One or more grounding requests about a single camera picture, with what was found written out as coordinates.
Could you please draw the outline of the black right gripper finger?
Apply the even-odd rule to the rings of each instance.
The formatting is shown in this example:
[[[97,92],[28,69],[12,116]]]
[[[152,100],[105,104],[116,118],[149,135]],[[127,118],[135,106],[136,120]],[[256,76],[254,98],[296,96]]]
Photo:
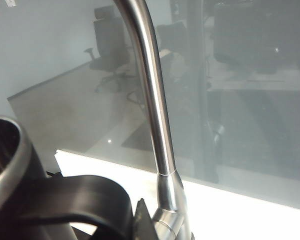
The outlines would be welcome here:
[[[156,240],[157,233],[150,217],[145,200],[141,198],[136,205],[133,218],[133,239],[134,240]]]

